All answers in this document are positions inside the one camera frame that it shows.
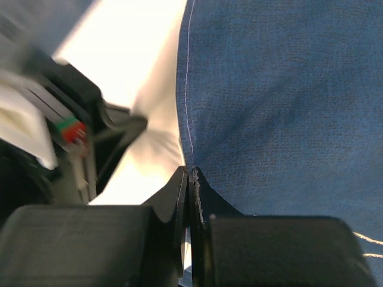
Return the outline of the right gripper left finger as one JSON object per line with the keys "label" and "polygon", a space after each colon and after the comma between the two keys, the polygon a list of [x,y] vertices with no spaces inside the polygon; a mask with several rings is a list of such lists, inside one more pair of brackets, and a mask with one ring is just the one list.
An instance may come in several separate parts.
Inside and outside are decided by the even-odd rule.
{"label": "right gripper left finger", "polygon": [[188,175],[141,205],[30,205],[1,232],[2,286],[177,286]]}

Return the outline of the dark blue embroidered pillowcase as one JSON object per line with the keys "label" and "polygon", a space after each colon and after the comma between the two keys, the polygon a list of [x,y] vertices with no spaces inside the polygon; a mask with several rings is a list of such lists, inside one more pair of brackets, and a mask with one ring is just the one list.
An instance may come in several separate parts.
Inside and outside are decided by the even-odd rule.
{"label": "dark blue embroidered pillowcase", "polygon": [[176,102],[189,169],[250,215],[330,215],[382,284],[382,2],[188,1]]}

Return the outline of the cream white pillow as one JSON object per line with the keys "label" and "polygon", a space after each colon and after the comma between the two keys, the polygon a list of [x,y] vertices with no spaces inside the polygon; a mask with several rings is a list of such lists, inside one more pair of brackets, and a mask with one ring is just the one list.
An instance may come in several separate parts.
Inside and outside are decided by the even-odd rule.
{"label": "cream white pillow", "polygon": [[148,121],[94,205],[141,204],[184,165],[175,78],[184,1],[97,1],[54,54]]}

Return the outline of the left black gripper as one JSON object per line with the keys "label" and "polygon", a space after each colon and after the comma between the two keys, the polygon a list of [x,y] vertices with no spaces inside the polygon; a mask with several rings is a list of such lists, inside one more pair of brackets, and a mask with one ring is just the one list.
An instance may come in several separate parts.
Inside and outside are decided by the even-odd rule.
{"label": "left black gripper", "polygon": [[102,101],[96,85],[69,63],[35,56],[17,70],[42,87],[32,96],[45,116],[58,166],[43,167],[1,139],[1,204],[87,204],[95,199],[147,119]]}

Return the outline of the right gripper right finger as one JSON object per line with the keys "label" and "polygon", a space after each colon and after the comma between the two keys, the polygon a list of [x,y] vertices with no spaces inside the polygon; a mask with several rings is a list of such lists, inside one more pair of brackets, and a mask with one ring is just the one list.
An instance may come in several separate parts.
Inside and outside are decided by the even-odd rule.
{"label": "right gripper right finger", "polygon": [[189,183],[194,286],[375,286],[349,226],[328,216],[248,216],[194,168]]}

